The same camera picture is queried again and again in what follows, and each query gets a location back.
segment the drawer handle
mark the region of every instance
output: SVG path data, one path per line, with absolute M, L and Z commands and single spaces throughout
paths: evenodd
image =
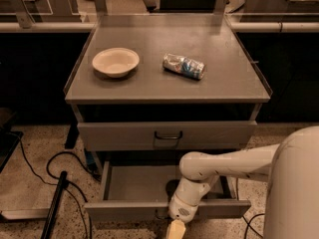
M 182 131 L 179 132 L 178 136 L 159 136 L 158 132 L 155 131 L 154 136 L 156 139 L 181 139 L 182 138 Z

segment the terrazzo floor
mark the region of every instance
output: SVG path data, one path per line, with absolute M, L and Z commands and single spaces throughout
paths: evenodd
M 312 124 L 262 123 L 256 129 L 247 147 L 280 143 L 291 132 L 309 125 Z M 64 150 L 68 129 L 67 125 L 16 125 L 12 129 L 24 133 L 22 142 L 26 156 L 35 172 L 47 182 L 57 182 L 47 174 L 46 164 L 55 153 Z M 72 152 L 81 161 L 84 161 L 83 144 L 80 137 Z M 100 183 L 86 173 L 74 157 L 70 155 L 57 157 L 52 162 L 50 170 L 57 176 L 62 170 L 66 170 L 68 179 L 82 188 L 89 202 L 99 201 Z M 0 210 L 50 208 L 55 191 L 55 186 L 44 184 L 31 172 L 23 158 L 20 146 L 16 147 L 7 165 L 0 173 L 0 188 Z M 251 201 L 252 206 L 245 214 L 247 219 L 250 219 L 254 214 L 264 212 L 266 183 L 239 179 L 238 188 L 240 199 Z M 72 186 L 69 186 L 69 190 L 79 200 L 81 213 L 88 225 L 88 215 L 84 210 L 84 201 L 81 195 Z M 86 238 L 81 213 L 75 200 L 69 193 L 64 192 L 51 238 Z M 0 238 L 40 238 L 44 224 L 45 221 L 0 223 Z M 93 226 L 93 238 L 161 239 L 166 227 L 167 223 L 163 220 L 100 223 Z M 184 238 L 238 239 L 243 238 L 245 227 L 243 219 L 193 221 L 188 225 Z M 263 217 L 256 218 L 253 227 L 262 233 Z M 247 238 L 258 237 L 250 231 Z

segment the drawer front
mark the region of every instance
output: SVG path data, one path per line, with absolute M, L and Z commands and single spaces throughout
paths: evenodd
M 239 148 L 255 121 L 79 123 L 88 151 Z

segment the silver can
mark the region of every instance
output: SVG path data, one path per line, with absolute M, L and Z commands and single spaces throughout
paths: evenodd
M 185 56 L 167 53 L 163 56 L 162 66 L 178 74 L 200 80 L 206 70 L 203 62 Z

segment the drawer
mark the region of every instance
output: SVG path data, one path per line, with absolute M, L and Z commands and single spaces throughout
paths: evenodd
M 85 208 L 94 222 L 163 220 L 179 179 L 174 165 L 111 166 L 106 161 L 100 201 Z M 240 218 L 250 206 L 236 199 L 229 178 L 220 177 L 201 200 L 195 219 Z
M 80 122 L 88 151 L 240 148 L 255 121 Z

